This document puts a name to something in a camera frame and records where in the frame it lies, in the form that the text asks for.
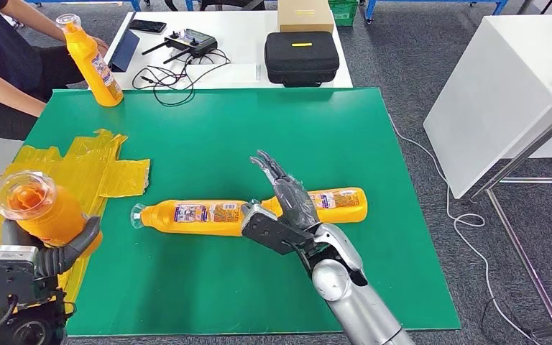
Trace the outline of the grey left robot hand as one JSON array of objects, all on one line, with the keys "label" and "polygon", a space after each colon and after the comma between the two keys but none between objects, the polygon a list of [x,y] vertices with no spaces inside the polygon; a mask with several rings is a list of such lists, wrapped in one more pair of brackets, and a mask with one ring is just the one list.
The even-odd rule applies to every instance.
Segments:
[{"label": "grey left robot hand", "polygon": [[90,217],[79,235],[61,247],[46,247],[38,237],[29,234],[16,221],[5,219],[1,224],[1,244],[27,246],[37,250],[34,277],[52,277],[68,271],[82,253],[98,238],[99,216]]}]

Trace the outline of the person's left hand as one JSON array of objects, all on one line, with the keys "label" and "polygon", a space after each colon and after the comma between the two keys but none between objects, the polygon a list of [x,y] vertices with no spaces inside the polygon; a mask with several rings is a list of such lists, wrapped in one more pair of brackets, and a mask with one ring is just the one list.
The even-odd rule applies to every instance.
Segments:
[{"label": "person's left hand", "polygon": [[94,36],[89,36],[89,39],[92,40],[94,51],[97,52],[101,57],[105,57],[106,53],[109,50],[109,46],[102,40]]}]

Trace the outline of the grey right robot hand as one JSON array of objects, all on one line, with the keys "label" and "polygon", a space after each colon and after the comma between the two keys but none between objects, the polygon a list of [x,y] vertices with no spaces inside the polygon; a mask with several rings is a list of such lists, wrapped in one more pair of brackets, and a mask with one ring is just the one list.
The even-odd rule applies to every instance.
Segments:
[{"label": "grey right robot hand", "polygon": [[285,172],[279,162],[260,149],[257,150],[257,156],[250,157],[250,161],[267,176],[280,204],[282,216],[291,226],[306,230],[320,222],[307,190],[301,182]]}]

